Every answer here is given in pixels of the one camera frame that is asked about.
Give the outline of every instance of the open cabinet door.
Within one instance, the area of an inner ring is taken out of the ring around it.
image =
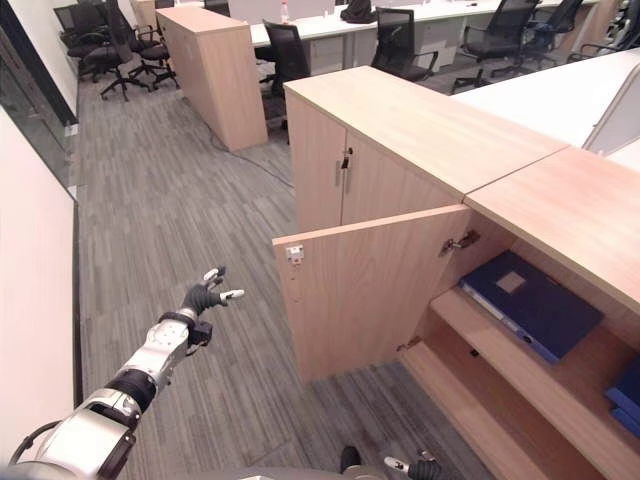
[[[449,262],[443,244],[464,236],[471,212],[453,205],[273,240],[301,379],[393,359]]]

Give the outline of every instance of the cabinet handle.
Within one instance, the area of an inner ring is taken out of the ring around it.
[[[336,160],[336,179],[335,179],[336,187],[340,186],[340,171],[341,170],[342,170],[342,162],[340,160]]]
[[[344,193],[345,195],[349,193],[349,186],[351,185],[351,180],[349,176],[349,169],[344,169]]]

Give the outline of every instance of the white wall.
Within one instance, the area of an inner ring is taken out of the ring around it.
[[[51,78],[76,115],[78,78],[74,65],[67,57],[67,49],[58,38],[60,23],[53,13],[52,0],[9,0],[9,3]]]
[[[73,200],[2,108],[0,144],[4,466],[25,436],[73,410]]]

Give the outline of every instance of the wire on floor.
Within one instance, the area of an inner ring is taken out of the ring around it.
[[[287,182],[284,178],[282,178],[281,176],[279,176],[279,175],[277,175],[277,174],[273,173],[273,172],[272,172],[272,171],[270,171],[269,169],[267,169],[267,168],[263,167],[263,166],[262,166],[262,165],[260,165],[258,162],[254,161],[254,160],[251,160],[250,158],[243,157],[242,155],[239,155],[239,154],[237,154],[237,153],[230,152],[229,150],[226,150],[226,149],[222,148],[221,146],[216,145],[216,142],[215,142],[215,140],[214,140],[215,138],[216,138],[216,137],[215,137],[213,134],[211,134],[210,143],[211,143],[211,146],[212,146],[213,148],[215,148],[216,150],[218,150],[219,152],[222,152],[222,153],[228,153],[229,155],[232,155],[232,156],[234,156],[235,158],[238,158],[238,159],[240,159],[240,160],[244,160],[245,162],[250,163],[251,165],[254,165],[254,166],[258,167],[260,170],[262,170],[262,171],[263,171],[263,172],[265,172],[266,174],[271,175],[273,178],[275,178],[276,180],[278,180],[278,181],[279,181],[280,183],[282,183],[283,185],[286,185],[286,186],[287,186],[287,187],[289,187],[289,188],[295,188],[291,183]]]

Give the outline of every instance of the cabinet top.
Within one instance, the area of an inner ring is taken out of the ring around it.
[[[195,34],[249,28],[244,22],[200,7],[160,8],[156,13]]]
[[[465,203],[640,313],[640,175],[574,147]]]
[[[371,67],[285,84],[459,198],[567,145]]]

